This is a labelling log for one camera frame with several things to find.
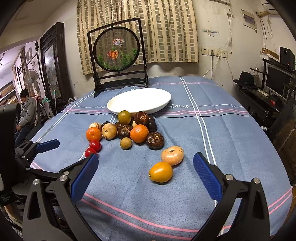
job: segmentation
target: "metal screw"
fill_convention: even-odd
[[[254,181],[254,183],[256,183],[256,184],[259,184],[259,183],[260,183],[260,180],[259,180],[258,178],[254,178],[253,181]]]
[[[39,179],[35,179],[34,181],[33,181],[33,184],[34,185],[37,185],[39,183]]]
[[[226,177],[226,180],[228,180],[228,181],[232,181],[233,180],[233,176],[230,175],[230,174],[227,174],[225,177]]]
[[[59,177],[59,180],[60,180],[61,182],[63,182],[63,181],[65,181],[65,180],[67,180],[67,176],[66,176],[66,175],[62,175],[62,176]]]

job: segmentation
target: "red cherry tomato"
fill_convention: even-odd
[[[84,155],[85,155],[85,157],[89,157],[89,155],[92,153],[96,154],[96,151],[92,147],[89,147],[85,150]]]
[[[92,147],[96,152],[99,152],[102,148],[102,145],[99,141],[93,140],[89,143],[89,147]]]

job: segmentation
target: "gray jacket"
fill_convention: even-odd
[[[20,122],[18,123],[21,127],[24,125],[34,125],[36,120],[36,102],[30,97],[23,105],[20,112]]]

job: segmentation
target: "green fruit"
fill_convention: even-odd
[[[127,110],[123,110],[118,114],[118,121],[123,125],[128,125],[131,122],[131,114]]]
[[[129,139],[128,137],[125,137],[120,141],[120,146],[124,150],[129,149],[131,147],[131,145],[132,145],[131,139]]]

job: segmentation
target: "curtain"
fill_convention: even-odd
[[[17,70],[15,68],[15,65],[11,66],[11,69],[13,74],[13,85],[15,86],[15,93],[16,93],[17,99],[21,101],[20,92],[22,91],[22,87],[20,86],[20,83],[17,77]]]
[[[87,32],[117,21],[140,17],[145,55],[153,62],[198,62],[192,0],[78,0],[77,37],[82,70],[91,74]],[[125,23],[140,39],[138,22]],[[91,35],[92,46],[101,32]],[[143,63],[140,51],[135,64]],[[96,64],[97,71],[102,69]]]

